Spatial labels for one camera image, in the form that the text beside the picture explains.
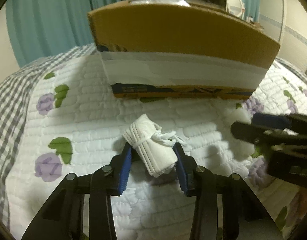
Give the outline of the white floral quilt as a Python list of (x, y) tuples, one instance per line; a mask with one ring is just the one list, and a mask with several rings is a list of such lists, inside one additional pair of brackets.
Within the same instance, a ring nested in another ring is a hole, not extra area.
[(307, 213), (307, 190), (269, 176), (264, 156), (232, 137), (235, 121), (255, 113), (307, 115), (307, 78), (275, 59), (246, 101), (116, 99), (98, 55), (83, 56), (39, 75), (29, 93), (25, 129), (6, 179), (10, 231), (20, 239), (42, 204), (69, 173), (108, 165), (129, 142), (140, 161), (121, 197), (112, 198), (118, 239), (187, 239), (194, 198), (179, 188), (175, 171), (157, 178), (147, 164), (173, 161), (171, 144), (211, 172), (239, 174), (259, 197), (284, 238)]

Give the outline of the white wardrobe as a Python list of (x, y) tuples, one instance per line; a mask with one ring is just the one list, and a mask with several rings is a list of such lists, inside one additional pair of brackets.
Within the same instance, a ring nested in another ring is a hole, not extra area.
[(298, 0), (260, 0), (259, 22), (280, 44), (278, 57), (307, 70), (307, 12)]

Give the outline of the teal curtain left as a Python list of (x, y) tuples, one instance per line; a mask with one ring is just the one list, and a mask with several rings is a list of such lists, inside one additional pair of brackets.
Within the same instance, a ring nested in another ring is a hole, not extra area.
[(88, 12), (124, 0), (8, 0), (7, 28), (19, 67), (93, 42)]

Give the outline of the brown cardboard box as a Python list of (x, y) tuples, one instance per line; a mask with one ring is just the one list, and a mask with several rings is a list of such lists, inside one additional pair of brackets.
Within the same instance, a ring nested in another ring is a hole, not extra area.
[(247, 99), (280, 44), (223, 10), (126, 0), (88, 13), (116, 98)]

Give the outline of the grey checked bed sheet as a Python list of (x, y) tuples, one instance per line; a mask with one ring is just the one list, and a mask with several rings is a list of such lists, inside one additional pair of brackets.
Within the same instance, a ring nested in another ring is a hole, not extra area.
[(93, 45), (34, 61), (0, 84), (0, 218), (21, 238), (66, 174), (109, 163), (123, 131), (146, 114), (176, 131), (198, 164), (240, 174), (287, 237), (307, 213), (307, 190), (268, 176), (260, 152), (231, 136), (235, 110), (307, 115), (307, 77), (276, 59), (246, 101), (143, 102), (113, 96)]

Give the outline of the white socks with green trim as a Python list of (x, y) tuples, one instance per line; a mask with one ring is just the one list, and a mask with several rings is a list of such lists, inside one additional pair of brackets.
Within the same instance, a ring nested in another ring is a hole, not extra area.
[(248, 111), (243, 107), (232, 109), (224, 118), (229, 133), (237, 143), (235, 158), (239, 161), (249, 158), (260, 144), (260, 130), (252, 125)]

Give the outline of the oval vanity mirror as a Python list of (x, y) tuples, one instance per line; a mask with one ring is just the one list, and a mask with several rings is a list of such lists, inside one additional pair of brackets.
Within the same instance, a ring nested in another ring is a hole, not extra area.
[(227, 0), (227, 12), (243, 19), (245, 13), (245, 3), (242, 0)]

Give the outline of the white face mask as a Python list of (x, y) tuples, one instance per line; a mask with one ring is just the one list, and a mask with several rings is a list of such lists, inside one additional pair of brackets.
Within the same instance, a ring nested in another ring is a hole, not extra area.
[(162, 132), (162, 127), (148, 118), (146, 114), (136, 119), (127, 128), (123, 137), (138, 153), (149, 175), (158, 178), (170, 173), (177, 163), (173, 151), (175, 143), (187, 146), (187, 142), (176, 131)]

